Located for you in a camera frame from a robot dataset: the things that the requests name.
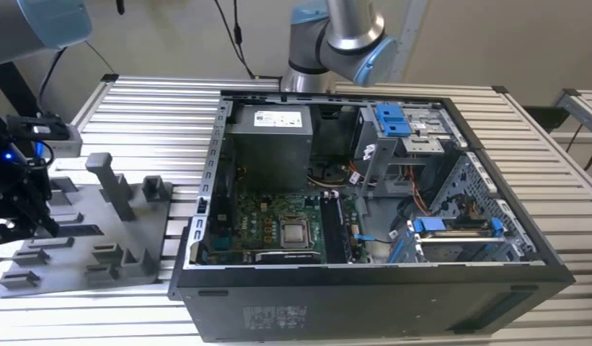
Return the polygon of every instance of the cable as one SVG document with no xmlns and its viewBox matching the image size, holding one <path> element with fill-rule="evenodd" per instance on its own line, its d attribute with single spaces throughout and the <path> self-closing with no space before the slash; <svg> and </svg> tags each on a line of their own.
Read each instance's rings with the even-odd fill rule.
<svg viewBox="0 0 592 346">
<path fill-rule="evenodd" d="M 249 77 L 251 77 L 252 79 L 256 79 L 256 75 L 255 75 L 253 72 L 251 71 L 251 69 L 249 69 L 249 65 L 247 65 L 245 58 L 244 58 L 244 57 L 240 55 L 240 53 L 239 53 L 239 48 L 236 47 L 235 37 L 232 36 L 232 30 L 229 29 L 229 25 L 228 25 L 227 14 L 225 14 L 224 11 L 223 11 L 223 7 L 221 7 L 221 4 L 220 4 L 220 0 L 216 0 L 216 5 L 217 5 L 217 9 L 220 9 L 220 14 L 221 14 L 223 23 L 224 23 L 224 25 L 225 25 L 225 27 L 227 27 L 227 30 L 228 30 L 229 41 L 232 42 L 232 46 L 233 46 L 233 48 L 235 48 L 236 56 L 237 56 L 240 62 L 243 63 L 243 65 L 245 66 L 247 73 L 249 74 Z"/>
<path fill-rule="evenodd" d="M 427 206 L 427 204 L 424 203 L 423 197 L 420 195 L 420 191 L 419 191 L 419 185 L 415 181 L 415 173 L 414 173 L 414 166 L 410 167 L 410 173 L 412 176 L 412 183 L 414 183 L 414 201 L 415 204 L 418 205 L 420 211 L 424 213 L 424 215 L 431 216 L 431 212 L 428 212 L 430 207 Z"/>
<path fill-rule="evenodd" d="M 313 183 L 313 184 L 316 184 L 316 185 L 319 185 L 319 186 L 321 186 L 321 187 L 327 187 L 327 188 L 329 188 L 329 189 L 333 189 L 333 188 L 336 188 L 336 187 L 345 187 L 347 185 L 332 185 L 332 184 L 327 184 L 327 183 L 324 183 L 324 182 L 319 182 L 317 180 L 315 180 L 313 178 L 311 178 L 311 176 L 307 176 L 307 179 L 309 179 L 309 181 Z"/>
<path fill-rule="evenodd" d="M 352 169 L 352 171 L 355 171 L 361 177 L 364 177 L 364 175 L 357 171 L 353 161 L 349 161 L 349 169 Z M 369 186 L 378 186 L 378 183 L 369 182 Z"/>
<path fill-rule="evenodd" d="M 104 55 L 100 53 L 100 51 L 97 50 L 96 47 L 93 47 L 92 43 L 89 41 L 85 41 L 86 45 L 93 49 L 93 51 L 96 52 L 97 56 L 104 60 L 104 63 L 108 65 L 108 68 L 110 69 L 110 71 L 113 72 L 113 74 L 116 74 L 114 68 L 110 65 L 110 63 L 108 62 L 106 58 L 104 58 Z"/>
<path fill-rule="evenodd" d="M 589 159 L 589 162 L 587 162 L 587 166 L 585 166 L 585 171 L 589 171 L 589 169 L 591 168 L 591 165 L 592 165 L 592 155 L 591 155 L 591 158 Z"/>
<path fill-rule="evenodd" d="M 355 234 L 353 238 L 361 241 L 376 241 L 378 243 L 383 243 L 383 244 L 394 244 L 394 241 L 386 241 L 386 240 L 380 240 L 378 238 L 375 238 L 373 236 L 365 236 L 364 234 Z"/>
<path fill-rule="evenodd" d="M 61 57 L 64 56 L 65 51 L 68 50 L 68 47 L 61 49 L 53 58 L 53 63 L 50 65 L 50 69 L 48 70 L 46 76 L 44 77 L 42 84 L 40 86 L 40 92 L 37 93 L 37 108 L 40 108 L 41 112 L 45 113 L 46 110 L 44 108 L 44 93 L 46 92 L 48 82 L 50 81 L 50 78 L 54 73 L 54 69 L 57 68 L 58 61 L 61 60 Z"/>
<path fill-rule="evenodd" d="M 37 143 L 37 155 L 38 155 L 38 157 L 41 157 L 41 153 L 44 151 L 44 148 L 48 148 L 48 150 L 50 152 L 50 159 L 48 160 L 48 162 L 45 164 L 42 164 L 40 166 L 32 166 L 29 164 L 25 164 L 25 165 L 21 164 L 21 166 L 24 166 L 26 169 L 37 171 L 37 170 L 45 169 L 45 168 L 52 166 L 52 164 L 54 163 L 54 160 L 57 159 L 57 155 L 54 155 L 53 147 L 49 146 L 45 141 L 41 141 L 40 139 L 29 139 L 29 141 Z"/>
<path fill-rule="evenodd" d="M 570 153 L 570 149 L 573 148 L 574 141 L 577 140 L 578 133 L 581 132 L 582 129 L 583 129 L 583 124 L 581 124 L 581 126 L 578 127 L 577 132 L 573 137 L 573 140 L 570 141 L 570 144 L 567 145 L 567 149 L 566 149 L 567 153 Z"/>
<path fill-rule="evenodd" d="M 240 57 L 244 60 L 245 66 L 249 67 L 247 65 L 245 52 L 243 50 L 243 29 L 240 28 L 239 23 L 239 0 L 235 0 L 235 41 L 239 45 Z"/>
</svg>

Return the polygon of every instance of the metal workbench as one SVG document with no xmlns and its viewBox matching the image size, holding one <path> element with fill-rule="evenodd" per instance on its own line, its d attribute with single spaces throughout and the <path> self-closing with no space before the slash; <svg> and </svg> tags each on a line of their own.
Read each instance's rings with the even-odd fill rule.
<svg viewBox="0 0 592 346">
<path fill-rule="evenodd" d="M 277 83 L 125 76 L 101 83 L 74 120 L 85 139 L 84 156 L 109 151 L 116 171 L 130 182 L 161 174 L 177 184 L 161 283 L 0 299 L 0 341 L 8 345 L 8 341 L 18 345 L 14 340 L 38 346 L 203 343 L 185 305 L 169 301 L 165 292 L 182 228 L 195 213 L 221 89 L 276 90 Z M 592 179 L 510 94 L 491 87 L 404 84 L 369 89 L 340 84 L 337 92 L 452 98 L 578 282 L 491 337 L 283 345 L 592 345 Z M 62 159 L 54 174 L 68 175 L 77 183 L 97 182 L 84 163 L 85 158 Z M 0 246 L 0 257 L 12 256 L 17 247 Z M 0 274 L 8 266 L 0 261 Z"/>
<path fill-rule="evenodd" d="M 566 108 L 592 132 L 592 90 L 565 89 L 555 106 Z"/>
</svg>

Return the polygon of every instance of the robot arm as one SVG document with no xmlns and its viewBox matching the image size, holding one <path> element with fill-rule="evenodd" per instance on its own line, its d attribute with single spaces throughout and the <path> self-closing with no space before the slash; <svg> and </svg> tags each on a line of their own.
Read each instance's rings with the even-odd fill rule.
<svg viewBox="0 0 592 346">
<path fill-rule="evenodd" d="M 331 92 L 336 72 L 368 87 L 388 75 L 398 40 L 371 0 L 315 0 L 292 12 L 287 92 Z"/>
<path fill-rule="evenodd" d="M 90 34 L 84 0 L 0 0 L 0 63 L 61 50 Z"/>
</svg>

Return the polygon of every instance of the blue plastic latch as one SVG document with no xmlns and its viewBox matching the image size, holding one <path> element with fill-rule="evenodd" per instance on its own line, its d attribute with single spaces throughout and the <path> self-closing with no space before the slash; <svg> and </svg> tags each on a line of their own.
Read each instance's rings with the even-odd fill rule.
<svg viewBox="0 0 592 346">
<path fill-rule="evenodd" d="M 424 230 L 427 232 L 447 230 L 447 225 L 442 218 L 420 218 L 419 220 L 423 222 Z"/>
<path fill-rule="evenodd" d="M 419 218 L 414 220 L 414 229 L 416 233 L 422 233 L 424 231 L 423 220 Z"/>
<path fill-rule="evenodd" d="M 504 234 L 504 223 L 498 218 L 491 219 L 492 235 L 502 236 Z"/>
<path fill-rule="evenodd" d="M 402 107 L 399 105 L 378 104 L 378 119 L 384 128 L 384 135 L 390 137 L 410 137 L 412 127 L 406 119 Z"/>
</svg>

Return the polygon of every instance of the metal frame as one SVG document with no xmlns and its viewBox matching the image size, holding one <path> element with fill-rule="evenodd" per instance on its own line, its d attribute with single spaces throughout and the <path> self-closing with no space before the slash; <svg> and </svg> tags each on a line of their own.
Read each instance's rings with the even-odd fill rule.
<svg viewBox="0 0 592 346">
<path fill-rule="evenodd" d="M 21 117 L 37 117 L 37 98 L 13 62 L 0 64 L 0 91 Z"/>
<path fill-rule="evenodd" d="M 565 89 L 555 106 L 566 108 L 592 132 L 592 90 Z"/>
<path fill-rule="evenodd" d="M 539 227 L 535 225 L 531 218 L 528 218 L 528 214 L 524 210 L 524 207 L 522 206 L 516 196 L 511 193 L 508 193 L 508 183 L 503 180 L 500 177 L 500 174 L 498 171 L 492 171 L 490 174 L 487 173 L 486 169 L 495 169 L 495 163 L 492 162 L 491 158 L 486 155 L 486 151 L 482 147 L 482 142 L 479 138 L 476 137 L 474 130 L 470 127 L 470 124 L 464 120 L 463 115 L 460 114 L 459 110 L 456 109 L 452 100 L 448 98 L 434 98 L 434 97 L 390 97 L 390 96 L 376 96 L 371 94 L 361 94 L 357 95 L 357 97 L 349 97 L 347 95 L 325 95 L 325 94 L 303 94 L 303 93 L 280 93 L 280 92 L 225 92 L 223 93 L 223 99 L 220 101 L 220 107 L 217 109 L 217 120 L 215 128 L 212 129 L 212 139 L 211 139 L 211 147 L 209 147 L 209 157 L 207 158 L 205 163 L 205 171 L 203 173 L 203 185 L 200 187 L 200 193 L 199 193 L 199 210 L 193 218 L 192 226 L 189 231 L 189 238 L 188 238 L 188 246 L 186 246 L 186 255 L 185 255 L 185 261 L 184 261 L 184 272 L 181 275 L 186 276 L 191 275 L 189 280 L 191 283 L 188 285 L 195 285 L 192 282 L 196 281 L 196 275 L 193 273 L 188 273 L 189 270 L 223 270 L 227 267 L 232 266 L 223 266 L 223 265 L 197 265 L 196 264 L 196 258 L 199 257 L 199 247 L 203 242 L 203 239 L 205 238 L 205 231 L 207 231 L 207 223 L 209 218 L 209 209 L 212 206 L 212 194 L 213 194 L 213 187 L 216 183 L 216 172 L 217 172 L 217 161 L 220 159 L 220 153 L 223 148 L 223 139 L 224 139 L 224 132 L 225 132 L 225 126 L 227 126 L 227 118 L 231 115 L 233 103 L 235 101 L 239 102 L 247 102 L 247 100 L 251 101 L 252 104 L 259 104 L 261 100 L 265 102 L 269 102 L 273 105 L 308 105 L 308 104 L 328 104 L 328 105 L 345 105 L 345 106 L 361 106 L 363 111 L 372 113 L 371 104 L 379 104 L 383 102 L 436 102 L 440 103 L 446 109 L 440 112 L 444 114 L 444 117 L 448 118 L 448 124 L 452 126 L 452 131 L 456 134 L 456 145 L 460 149 L 468 149 L 474 150 L 474 152 L 468 152 L 467 156 L 474 161 L 478 162 L 478 166 L 482 170 L 484 170 L 484 173 L 478 171 L 479 175 L 486 175 L 482 179 L 484 181 L 484 185 L 488 186 L 490 191 L 496 194 L 499 198 L 504 198 L 507 200 L 499 200 L 499 210 L 495 211 L 495 217 L 503 218 L 506 223 L 512 223 L 512 231 L 516 231 L 522 235 L 531 234 L 534 238 L 536 239 L 536 242 L 539 243 L 539 248 L 543 251 L 543 254 L 547 256 L 546 260 L 551 265 L 562 265 L 559 261 L 559 257 L 552 251 L 552 247 L 548 243 L 542 242 L 542 231 L 539 230 Z M 378 128 L 378 132 L 380 131 L 378 122 L 373 122 L 375 127 Z M 367 170 L 365 179 L 363 183 L 363 188 L 360 189 L 360 196 L 369 196 L 369 191 L 367 189 L 368 182 L 371 181 L 371 177 L 375 174 L 379 177 L 386 176 L 386 172 L 388 170 L 388 164 L 391 162 L 392 153 L 395 153 L 395 147 L 398 145 L 399 138 L 392 138 L 387 136 L 382 136 L 378 139 L 378 150 L 375 151 L 375 154 L 371 158 L 371 168 Z M 386 187 L 376 186 L 373 195 L 376 197 L 387 197 L 394 196 L 395 194 L 390 193 L 386 190 Z M 528 251 L 532 251 L 535 248 L 535 245 L 532 243 L 532 240 L 530 239 L 530 236 L 526 235 L 524 237 L 524 247 Z M 368 265 L 351 265 L 348 267 L 373 267 L 373 266 L 388 266 L 388 264 L 368 264 Z M 305 268 L 305 267 L 324 267 L 324 269 L 332 269 L 335 267 L 344 267 L 341 265 L 287 265 L 287 266 L 273 266 L 272 269 L 284 267 L 293 267 L 293 268 Z"/>
<path fill-rule="evenodd" d="M 561 150 L 547 142 L 550 136 L 539 135 L 538 125 L 528 121 L 530 116 L 523 114 L 522 108 L 511 107 L 507 99 L 488 86 L 387 84 L 363 89 L 339 83 L 337 87 L 341 94 L 367 92 L 452 98 L 514 193 L 575 274 L 578 284 L 491 336 L 475 334 L 333 343 L 359 346 L 388 343 L 592 345 L 592 188 L 585 179 L 577 178 L 579 169 L 569 164 Z M 96 100 L 92 106 L 97 107 L 97 113 L 85 114 L 88 123 L 112 126 L 113 132 L 82 129 L 86 140 L 82 154 L 110 151 L 116 157 L 116 171 L 125 173 L 130 182 L 140 176 L 140 170 L 146 169 L 177 184 L 164 246 L 162 283 L 84 291 L 66 296 L 0 299 L 0 341 L 29 340 L 36 345 L 65 346 L 70 345 L 72 338 L 77 338 L 82 343 L 101 342 L 116 346 L 124 341 L 207 345 L 191 323 L 184 303 L 169 301 L 164 293 L 174 266 L 178 267 L 174 256 L 182 229 L 196 210 L 200 184 L 196 167 L 204 163 L 208 149 L 205 141 L 186 141 L 185 133 L 189 128 L 207 126 L 215 121 L 212 114 L 221 89 L 271 91 L 277 90 L 277 82 L 121 76 L 106 97 Z M 154 131 L 149 125 L 157 125 L 162 132 Z M 146 140 L 138 141 L 142 126 L 146 126 Z M 523 138 L 504 137 L 508 131 L 520 131 Z M 538 173 L 542 162 L 555 164 L 559 172 Z M 69 167 L 76 182 L 85 180 L 84 169 L 76 165 Z M 17 243 L 0 246 L 0 257 L 12 257 L 18 246 Z M 8 271 L 8 264 L 0 262 L 0 275 Z M 300 345 L 328 343 L 301 342 Z"/>
</svg>

